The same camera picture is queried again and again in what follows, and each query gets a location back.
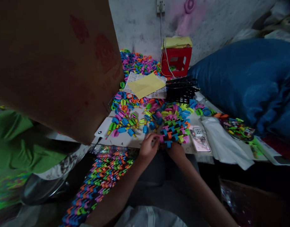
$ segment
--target cardboard flap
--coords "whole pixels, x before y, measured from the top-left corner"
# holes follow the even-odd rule
[[[0,1],[0,102],[90,144],[124,78],[108,1]]]

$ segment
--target wall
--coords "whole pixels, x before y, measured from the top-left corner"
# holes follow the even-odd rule
[[[166,2],[166,13],[170,5]],[[191,65],[222,48],[243,28],[267,12],[276,0],[211,0],[200,27],[191,35]],[[161,58],[160,17],[156,0],[109,0],[119,48]],[[174,31],[162,16],[162,36],[172,37]]]

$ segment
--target white plastic sheet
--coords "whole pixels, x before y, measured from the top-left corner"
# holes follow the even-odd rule
[[[209,145],[215,159],[222,163],[238,164],[243,170],[247,170],[254,164],[254,161],[224,130],[217,118],[208,117],[202,121],[202,124],[206,129]]]

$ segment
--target gray pants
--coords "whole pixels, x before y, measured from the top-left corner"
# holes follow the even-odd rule
[[[198,171],[195,156],[186,154]],[[209,226],[194,199],[191,186],[166,151],[158,151],[135,185],[128,206],[154,206],[176,214],[187,226]]]

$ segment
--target hand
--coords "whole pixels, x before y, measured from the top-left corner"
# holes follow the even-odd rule
[[[156,139],[154,146],[151,146],[153,140]],[[160,144],[160,138],[155,133],[149,133],[145,136],[144,141],[142,142],[141,149],[139,151],[138,159],[142,159],[148,164],[151,162],[155,154],[157,153],[158,145]]]
[[[175,163],[187,160],[184,148],[178,143],[171,143],[171,148],[166,150]]]

